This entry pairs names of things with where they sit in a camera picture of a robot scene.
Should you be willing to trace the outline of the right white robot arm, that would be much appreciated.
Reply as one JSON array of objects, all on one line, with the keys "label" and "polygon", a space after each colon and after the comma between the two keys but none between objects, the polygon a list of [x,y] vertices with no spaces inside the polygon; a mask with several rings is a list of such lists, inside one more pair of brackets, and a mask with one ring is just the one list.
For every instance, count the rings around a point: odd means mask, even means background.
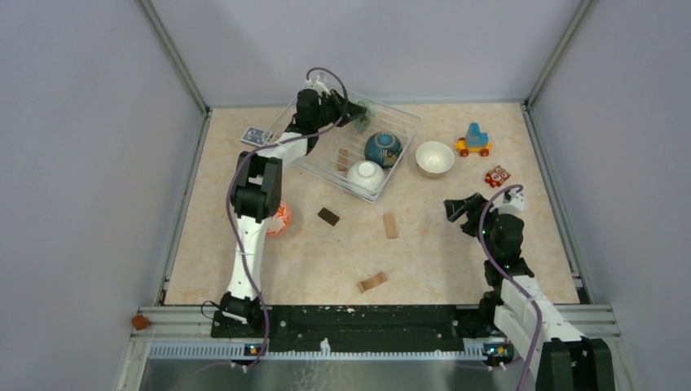
[{"label": "right white robot arm", "polygon": [[481,299],[478,326],[489,336],[504,334],[523,360],[517,388],[533,376],[538,390],[613,390],[609,346],[566,320],[522,256],[522,186],[512,185],[490,199],[475,193],[443,205],[449,222],[466,217],[460,229],[477,239],[486,255],[485,278],[492,289]]}]

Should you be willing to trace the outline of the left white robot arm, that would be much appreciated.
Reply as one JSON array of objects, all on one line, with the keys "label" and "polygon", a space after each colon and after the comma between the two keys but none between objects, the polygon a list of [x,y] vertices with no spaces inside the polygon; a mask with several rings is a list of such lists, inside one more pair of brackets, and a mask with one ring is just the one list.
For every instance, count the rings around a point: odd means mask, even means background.
[{"label": "left white robot arm", "polygon": [[284,166],[307,156],[320,135],[363,120],[368,112],[364,103],[351,102],[346,93],[304,89],[298,92],[295,112],[275,142],[239,155],[227,191],[235,260],[219,312],[241,336],[256,334],[262,323],[262,253],[281,202]]}]

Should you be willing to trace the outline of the light green ceramic bowl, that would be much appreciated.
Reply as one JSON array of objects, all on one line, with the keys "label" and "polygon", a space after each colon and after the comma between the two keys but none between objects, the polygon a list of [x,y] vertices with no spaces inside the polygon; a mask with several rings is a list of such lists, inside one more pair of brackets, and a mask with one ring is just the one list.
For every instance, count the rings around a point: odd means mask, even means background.
[{"label": "light green ceramic bowl", "polygon": [[357,105],[362,108],[362,114],[352,122],[352,125],[359,134],[363,134],[376,116],[376,110],[373,103],[367,100],[358,101]]}]

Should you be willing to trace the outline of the beige ceramic bowl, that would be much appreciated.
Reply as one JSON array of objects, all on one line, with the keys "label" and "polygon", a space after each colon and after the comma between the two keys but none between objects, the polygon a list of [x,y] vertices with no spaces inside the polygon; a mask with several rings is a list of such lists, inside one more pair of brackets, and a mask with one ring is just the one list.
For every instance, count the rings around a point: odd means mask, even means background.
[{"label": "beige ceramic bowl", "polygon": [[442,178],[455,164],[455,156],[450,147],[438,141],[422,143],[415,153],[418,171],[426,178]]}]

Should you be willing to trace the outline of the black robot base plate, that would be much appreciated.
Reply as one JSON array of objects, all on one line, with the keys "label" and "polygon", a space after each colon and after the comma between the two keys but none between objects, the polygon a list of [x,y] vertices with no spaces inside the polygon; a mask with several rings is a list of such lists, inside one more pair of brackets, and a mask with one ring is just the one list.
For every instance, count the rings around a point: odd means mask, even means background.
[{"label": "black robot base plate", "polygon": [[475,305],[275,305],[247,324],[216,312],[210,335],[267,338],[272,353],[316,351],[323,341],[336,353],[428,353],[499,332]]}]

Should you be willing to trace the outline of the orange patterned white bowl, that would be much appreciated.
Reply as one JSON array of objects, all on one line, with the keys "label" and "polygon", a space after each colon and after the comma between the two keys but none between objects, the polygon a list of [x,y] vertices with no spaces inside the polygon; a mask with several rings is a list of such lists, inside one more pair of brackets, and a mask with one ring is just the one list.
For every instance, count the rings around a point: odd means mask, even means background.
[{"label": "orange patterned white bowl", "polygon": [[284,233],[290,226],[293,219],[293,212],[285,201],[279,203],[279,208],[271,219],[266,235],[277,236]]}]

